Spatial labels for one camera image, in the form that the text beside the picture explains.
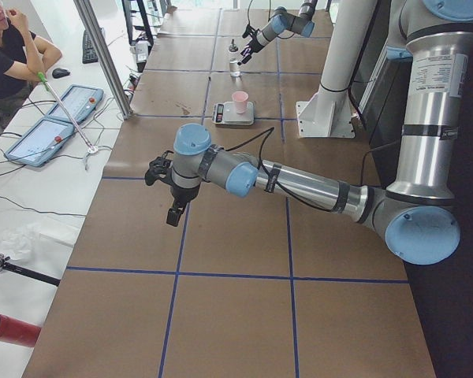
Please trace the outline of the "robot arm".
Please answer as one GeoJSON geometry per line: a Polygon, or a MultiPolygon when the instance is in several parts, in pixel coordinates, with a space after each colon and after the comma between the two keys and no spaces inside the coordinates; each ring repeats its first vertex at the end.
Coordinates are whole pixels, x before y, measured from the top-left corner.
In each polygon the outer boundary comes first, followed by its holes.
{"type": "Polygon", "coordinates": [[[397,175],[385,189],[354,186],[258,156],[231,153],[214,144],[200,124],[178,129],[173,149],[150,163],[145,182],[169,186],[173,204],[167,223],[173,226],[202,182],[239,197],[257,187],[350,216],[378,233],[404,261],[442,261],[460,242],[447,179],[472,48],[473,1],[392,2],[386,57],[410,61],[412,68],[397,175]]]}
{"type": "Polygon", "coordinates": [[[284,31],[310,37],[315,27],[312,17],[315,14],[317,2],[317,0],[304,1],[297,15],[289,13],[284,7],[277,7],[263,29],[253,28],[248,20],[242,38],[249,37],[250,41],[240,52],[242,58],[238,61],[238,65],[247,64],[253,54],[260,52],[284,31]]]}

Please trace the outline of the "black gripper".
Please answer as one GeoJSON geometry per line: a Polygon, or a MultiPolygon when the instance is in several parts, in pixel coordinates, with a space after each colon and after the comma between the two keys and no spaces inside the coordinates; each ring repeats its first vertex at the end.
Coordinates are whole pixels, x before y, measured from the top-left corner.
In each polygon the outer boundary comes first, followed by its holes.
{"type": "Polygon", "coordinates": [[[243,58],[238,62],[238,65],[245,65],[251,59],[253,54],[261,51],[266,45],[266,41],[263,39],[262,31],[258,28],[253,28],[250,24],[247,24],[242,35],[243,39],[247,37],[249,37],[250,40],[240,52],[240,55],[243,58]]]}
{"type": "Polygon", "coordinates": [[[151,161],[145,172],[144,180],[147,186],[152,186],[157,180],[170,186],[173,204],[167,212],[166,223],[177,227],[189,200],[187,189],[179,186],[173,180],[173,168],[171,167],[173,161],[168,158],[168,155],[172,153],[172,150],[166,150],[160,157],[151,161]]]}

